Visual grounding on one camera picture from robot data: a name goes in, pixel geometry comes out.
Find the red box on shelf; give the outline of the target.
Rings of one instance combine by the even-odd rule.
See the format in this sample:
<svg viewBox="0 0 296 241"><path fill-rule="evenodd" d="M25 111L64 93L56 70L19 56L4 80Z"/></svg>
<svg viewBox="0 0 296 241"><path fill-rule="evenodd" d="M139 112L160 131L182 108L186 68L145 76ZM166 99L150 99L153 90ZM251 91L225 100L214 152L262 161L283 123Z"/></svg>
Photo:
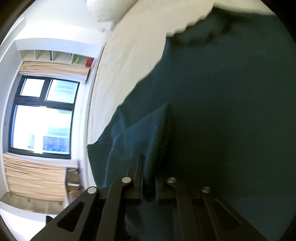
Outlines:
<svg viewBox="0 0 296 241"><path fill-rule="evenodd" d="M94 59L93 58L87 58L86 63L85 63L85 67L90 68L92 66Z"/></svg>

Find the white wall shelf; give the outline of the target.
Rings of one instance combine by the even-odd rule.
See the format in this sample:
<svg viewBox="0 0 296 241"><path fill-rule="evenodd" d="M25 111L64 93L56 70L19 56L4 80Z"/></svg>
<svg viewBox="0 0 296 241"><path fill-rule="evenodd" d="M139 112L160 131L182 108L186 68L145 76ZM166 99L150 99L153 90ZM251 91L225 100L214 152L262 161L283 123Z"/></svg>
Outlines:
<svg viewBox="0 0 296 241"><path fill-rule="evenodd" d="M17 39L15 44L24 61L79 66L85 66L87 58L98 58L101 50L101 46L97 45L49 38Z"/></svg>

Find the dark green knit sweater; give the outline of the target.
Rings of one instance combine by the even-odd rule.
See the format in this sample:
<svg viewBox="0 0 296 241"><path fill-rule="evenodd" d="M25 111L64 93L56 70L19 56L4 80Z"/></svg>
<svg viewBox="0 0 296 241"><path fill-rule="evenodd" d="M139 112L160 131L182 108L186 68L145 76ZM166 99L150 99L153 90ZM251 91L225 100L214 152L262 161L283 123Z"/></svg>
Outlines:
<svg viewBox="0 0 296 241"><path fill-rule="evenodd" d="M217 191L267 240L295 240L295 42L275 15L212 9L166 39L160 62L87 147L108 187L145 157L142 206L128 215L141 240L171 240L155 179Z"/></svg>

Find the black framed window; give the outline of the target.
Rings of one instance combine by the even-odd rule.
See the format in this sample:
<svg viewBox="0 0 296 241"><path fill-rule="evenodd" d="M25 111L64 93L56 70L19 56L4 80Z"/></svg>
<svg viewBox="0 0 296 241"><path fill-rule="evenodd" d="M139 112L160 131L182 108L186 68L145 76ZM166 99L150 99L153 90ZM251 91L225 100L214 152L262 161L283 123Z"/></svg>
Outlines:
<svg viewBox="0 0 296 241"><path fill-rule="evenodd" d="M79 82L23 75L10 115L10 153L70 159Z"/></svg>

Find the white pillow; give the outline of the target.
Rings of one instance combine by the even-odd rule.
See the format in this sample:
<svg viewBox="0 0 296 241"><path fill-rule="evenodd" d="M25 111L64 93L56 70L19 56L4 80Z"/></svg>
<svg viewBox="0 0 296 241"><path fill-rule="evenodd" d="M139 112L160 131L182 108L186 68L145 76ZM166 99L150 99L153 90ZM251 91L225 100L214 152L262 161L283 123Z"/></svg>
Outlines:
<svg viewBox="0 0 296 241"><path fill-rule="evenodd" d="M86 7L98 22L119 21L137 0L88 0Z"/></svg>

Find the beige bed with sheet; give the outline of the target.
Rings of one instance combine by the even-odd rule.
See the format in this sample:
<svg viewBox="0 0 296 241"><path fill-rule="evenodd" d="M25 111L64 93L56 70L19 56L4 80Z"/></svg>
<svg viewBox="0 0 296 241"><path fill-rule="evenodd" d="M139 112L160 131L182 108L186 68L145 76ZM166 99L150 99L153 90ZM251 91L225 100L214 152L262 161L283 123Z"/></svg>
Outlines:
<svg viewBox="0 0 296 241"><path fill-rule="evenodd" d="M144 182L171 131L172 107L147 86L167 37L204 20L214 1L137 1L111 32L90 102L87 146L93 183L110 186L146 158Z"/></svg>

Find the beige curtain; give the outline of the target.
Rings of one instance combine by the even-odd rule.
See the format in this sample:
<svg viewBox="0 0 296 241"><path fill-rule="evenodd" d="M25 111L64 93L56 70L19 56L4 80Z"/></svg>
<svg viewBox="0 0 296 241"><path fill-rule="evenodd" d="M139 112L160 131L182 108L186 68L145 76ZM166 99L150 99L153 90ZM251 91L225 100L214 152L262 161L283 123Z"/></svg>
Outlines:
<svg viewBox="0 0 296 241"><path fill-rule="evenodd" d="M3 154L9 192L21 197L63 202L66 168Z"/></svg>

